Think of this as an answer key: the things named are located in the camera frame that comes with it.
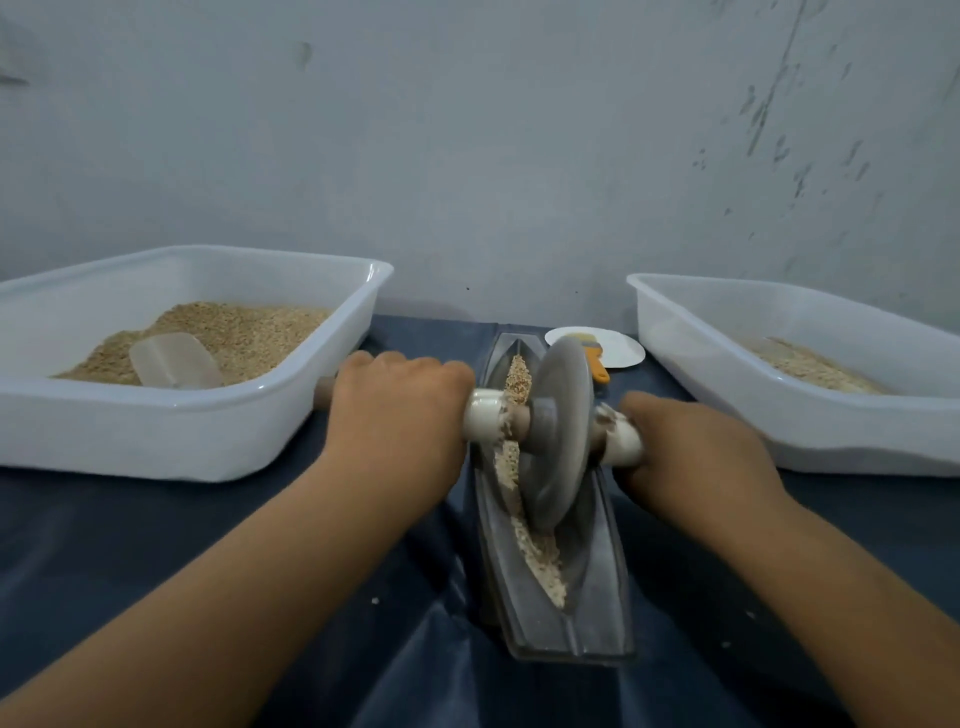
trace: table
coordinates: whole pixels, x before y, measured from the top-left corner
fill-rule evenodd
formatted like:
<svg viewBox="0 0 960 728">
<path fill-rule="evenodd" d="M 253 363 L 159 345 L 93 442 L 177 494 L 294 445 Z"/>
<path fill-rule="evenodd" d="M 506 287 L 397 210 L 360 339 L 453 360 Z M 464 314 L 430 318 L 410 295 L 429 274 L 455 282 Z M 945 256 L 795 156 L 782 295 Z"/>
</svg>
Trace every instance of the table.
<svg viewBox="0 0 960 728">
<path fill-rule="evenodd" d="M 364 348 L 482 369 L 500 330 L 374 317 Z M 651 357 L 628 389 L 688 399 Z M 290 483 L 324 443 L 313 415 L 268 468 L 219 485 L 0 469 L 0 695 L 15 689 Z M 785 473 L 790 492 L 960 619 L 956 481 Z M 638 659 L 522 664 L 479 618 L 466 470 L 277 685 L 257 725 L 850 725 L 817 670 L 711 554 L 619 493 Z"/>
</svg>

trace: gray wall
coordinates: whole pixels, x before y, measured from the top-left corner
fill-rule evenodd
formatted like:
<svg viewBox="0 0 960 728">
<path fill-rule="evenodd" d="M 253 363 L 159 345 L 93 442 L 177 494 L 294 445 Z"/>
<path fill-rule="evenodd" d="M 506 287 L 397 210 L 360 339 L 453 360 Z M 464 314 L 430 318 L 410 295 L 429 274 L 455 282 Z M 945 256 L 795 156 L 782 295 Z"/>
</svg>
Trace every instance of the gray wall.
<svg viewBox="0 0 960 728">
<path fill-rule="evenodd" d="M 658 271 L 960 329 L 956 0 L 0 13 L 4 277 L 222 243 L 384 258 L 400 313 L 631 328 Z"/>
</svg>

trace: paper plate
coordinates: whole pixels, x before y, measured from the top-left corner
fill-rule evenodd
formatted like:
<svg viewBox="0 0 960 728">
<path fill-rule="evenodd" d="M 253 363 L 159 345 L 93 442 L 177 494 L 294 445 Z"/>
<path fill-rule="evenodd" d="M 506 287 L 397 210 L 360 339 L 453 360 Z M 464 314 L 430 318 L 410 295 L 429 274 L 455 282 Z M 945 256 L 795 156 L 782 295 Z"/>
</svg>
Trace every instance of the paper plate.
<svg viewBox="0 0 960 728">
<path fill-rule="evenodd" d="M 569 333 L 588 333 L 596 338 L 597 343 L 603 347 L 603 354 L 600 356 L 600 363 L 607 369 L 623 369 L 639 364 L 646 358 L 646 350 L 640 346 L 639 342 L 630 338 L 619 331 L 611 331 L 608 328 L 592 327 L 563 327 L 554 328 L 546 332 L 543 337 L 546 343 L 553 346 L 553 343 L 567 336 Z"/>
</svg>

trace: husked grain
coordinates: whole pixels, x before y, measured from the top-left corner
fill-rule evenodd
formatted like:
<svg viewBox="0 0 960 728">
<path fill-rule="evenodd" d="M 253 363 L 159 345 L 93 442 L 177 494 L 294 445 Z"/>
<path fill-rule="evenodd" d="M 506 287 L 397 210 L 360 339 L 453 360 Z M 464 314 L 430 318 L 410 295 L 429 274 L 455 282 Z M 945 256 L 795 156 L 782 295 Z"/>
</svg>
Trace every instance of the husked grain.
<svg viewBox="0 0 960 728">
<path fill-rule="evenodd" d="M 197 301 L 165 311 L 142 331 L 118 331 L 60 379 L 140 385 L 130 347 L 159 333 L 192 333 L 213 355 L 224 384 L 254 379 L 285 359 L 330 312 L 293 306 L 242 306 Z"/>
<path fill-rule="evenodd" d="M 515 404 L 524 404 L 530 394 L 530 371 L 523 357 L 516 354 L 510 363 L 505 390 Z M 527 567 L 543 587 L 550 601 L 562 609 L 566 603 L 566 585 L 561 576 L 560 551 L 552 533 L 540 534 L 531 530 L 523 513 L 523 501 L 518 486 L 520 446 L 507 441 L 497 450 L 493 463 L 497 480 L 510 521 L 514 527 L 516 544 Z"/>
<path fill-rule="evenodd" d="M 808 384 L 847 394 L 885 395 L 887 390 L 851 372 L 812 349 L 770 337 L 777 346 L 760 346 L 754 353 L 774 369 Z"/>
</svg>

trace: gray stone disc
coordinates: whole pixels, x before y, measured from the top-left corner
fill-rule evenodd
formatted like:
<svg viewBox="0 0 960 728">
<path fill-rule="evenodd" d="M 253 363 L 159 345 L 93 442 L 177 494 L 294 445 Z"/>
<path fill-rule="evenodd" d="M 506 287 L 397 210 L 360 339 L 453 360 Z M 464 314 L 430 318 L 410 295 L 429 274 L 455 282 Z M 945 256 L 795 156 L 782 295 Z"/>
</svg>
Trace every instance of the gray stone disc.
<svg viewBox="0 0 960 728">
<path fill-rule="evenodd" d="M 576 339 L 558 340 L 533 375 L 530 431 L 523 443 L 519 487 L 527 520 L 556 527 L 577 497 L 589 458 L 593 379 Z"/>
</svg>

